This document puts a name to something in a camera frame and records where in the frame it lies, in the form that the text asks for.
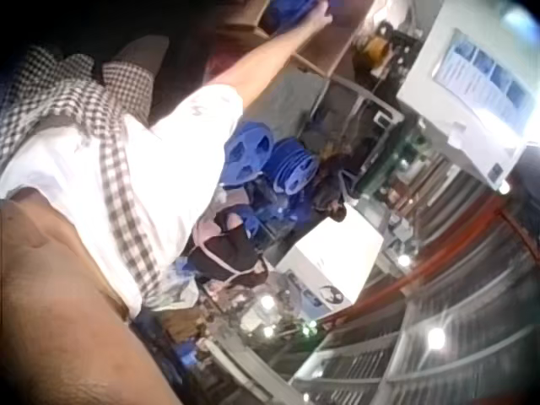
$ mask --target light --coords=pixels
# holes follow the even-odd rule
[[[446,334],[440,327],[434,327],[428,332],[428,348],[429,350],[441,350],[445,347]]]
[[[311,376],[312,378],[321,378],[322,375],[324,374],[324,371],[322,369],[317,369],[313,375]]]
[[[262,329],[262,334],[264,334],[266,339],[271,338],[273,336],[273,327],[265,327]]]
[[[261,297],[261,305],[266,311],[270,311],[276,306],[276,301],[271,295],[263,295]]]
[[[397,263],[401,267],[409,267],[411,265],[411,257],[409,255],[401,255],[397,258]]]
[[[500,185],[499,187],[499,192],[505,196],[506,194],[508,194],[511,190],[511,187],[510,187],[510,183],[506,180],[503,180],[502,184]]]

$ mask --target checkered shirt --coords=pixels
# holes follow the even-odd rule
[[[111,228],[146,301],[159,290],[159,270],[135,207],[122,115],[130,113],[146,122],[154,78],[130,63],[111,62],[103,66],[104,85],[100,85],[91,80],[93,66],[93,59],[84,55],[59,62],[42,48],[29,49],[0,116],[0,173],[46,116],[67,116],[84,129],[86,136],[98,138]]]

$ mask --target person in background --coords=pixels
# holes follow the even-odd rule
[[[332,21],[327,9],[152,127],[166,38],[135,41],[98,74],[87,56],[30,49],[0,115],[0,370],[24,402],[179,404],[126,320],[184,250],[243,110]]]
[[[251,243],[240,215],[220,211],[213,220],[199,220],[182,253],[199,280],[215,287],[253,288],[266,282],[267,265]]]
[[[326,218],[343,222],[347,216],[339,180],[343,156],[333,155],[321,162],[315,178],[298,196],[290,198],[289,217],[294,228],[283,238],[282,250],[288,251]]]

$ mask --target logo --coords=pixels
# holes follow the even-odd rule
[[[321,287],[319,291],[322,298],[328,304],[339,305],[345,300],[342,292],[335,288],[333,285],[325,285],[324,287]]]

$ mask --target white t-shirt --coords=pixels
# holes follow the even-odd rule
[[[142,231],[159,268],[180,255],[197,218],[209,204],[224,164],[224,143],[242,115],[230,86],[201,88],[147,129],[124,117],[127,163]],[[0,197],[33,187],[75,227],[111,287],[135,316],[142,297],[124,264],[105,207],[100,141],[77,125],[46,121],[0,176]]]

